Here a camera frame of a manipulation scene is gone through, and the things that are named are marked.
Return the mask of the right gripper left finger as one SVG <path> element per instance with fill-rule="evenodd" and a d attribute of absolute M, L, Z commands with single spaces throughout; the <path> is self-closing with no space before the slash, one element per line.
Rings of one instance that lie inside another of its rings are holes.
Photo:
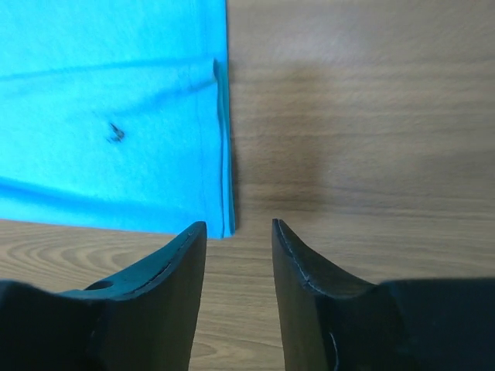
<path fill-rule="evenodd" d="M 3 370 L 186 370 L 200 309 L 207 227 L 83 290 L 1 282 Z"/>

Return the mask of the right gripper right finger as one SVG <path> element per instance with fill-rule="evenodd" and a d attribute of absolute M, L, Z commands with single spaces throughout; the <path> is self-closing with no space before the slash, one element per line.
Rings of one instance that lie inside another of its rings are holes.
<path fill-rule="evenodd" d="M 494 280 L 372 284 L 308 247 L 282 220 L 272 263 L 287 370 L 492 370 Z"/>

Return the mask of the turquoise t shirt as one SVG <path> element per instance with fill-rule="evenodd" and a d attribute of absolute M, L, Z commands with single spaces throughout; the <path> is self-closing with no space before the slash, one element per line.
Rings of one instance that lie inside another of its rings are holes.
<path fill-rule="evenodd" d="M 3 1 L 1 216 L 235 231 L 224 1 Z"/>

